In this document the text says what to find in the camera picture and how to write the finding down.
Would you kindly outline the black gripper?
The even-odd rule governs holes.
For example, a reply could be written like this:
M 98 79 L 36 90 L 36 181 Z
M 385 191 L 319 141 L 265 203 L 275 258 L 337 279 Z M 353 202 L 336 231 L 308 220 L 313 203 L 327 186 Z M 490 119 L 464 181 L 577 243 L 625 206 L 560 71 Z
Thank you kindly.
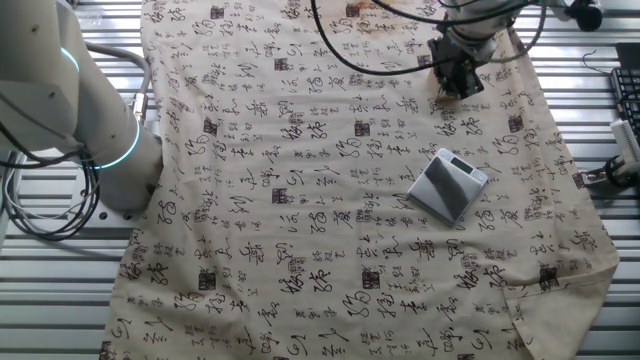
M 433 76 L 437 98 L 447 98 L 448 88 L 458 99 L 466 99 L 484 90 L 476 69 L 482 65 L 449 37 L 431 39 L 428 46 L 435 64 Z

